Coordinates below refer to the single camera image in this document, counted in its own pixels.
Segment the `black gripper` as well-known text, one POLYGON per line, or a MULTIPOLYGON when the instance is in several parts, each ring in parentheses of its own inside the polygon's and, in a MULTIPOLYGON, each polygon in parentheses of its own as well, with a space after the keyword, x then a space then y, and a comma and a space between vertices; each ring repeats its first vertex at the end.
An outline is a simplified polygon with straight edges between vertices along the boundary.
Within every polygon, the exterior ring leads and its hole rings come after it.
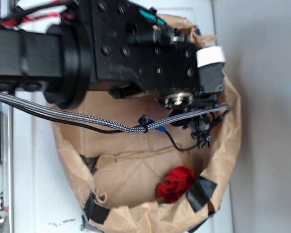
POLYGON ((225 88, 221 47, 206 47, 194 30, 127 0, 82 0, 78 14, 91 44, 91 91, 156 98, 169 109, 218 104, 225 88))

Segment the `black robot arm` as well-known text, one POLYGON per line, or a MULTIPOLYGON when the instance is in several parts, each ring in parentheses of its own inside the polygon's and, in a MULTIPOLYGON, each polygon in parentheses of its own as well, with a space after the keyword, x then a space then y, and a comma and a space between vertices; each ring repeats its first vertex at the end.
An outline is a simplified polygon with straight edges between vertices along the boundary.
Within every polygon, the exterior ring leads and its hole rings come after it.
POLYGON ((0 19, 0 92, 40 91, 62 109, 87 91, 115 99, 157 98, 167 108, 215 105, 224 60, 154 9, 127 0, 64 0, 60 24, 45 34, 10 29, 40 6, 0 19))

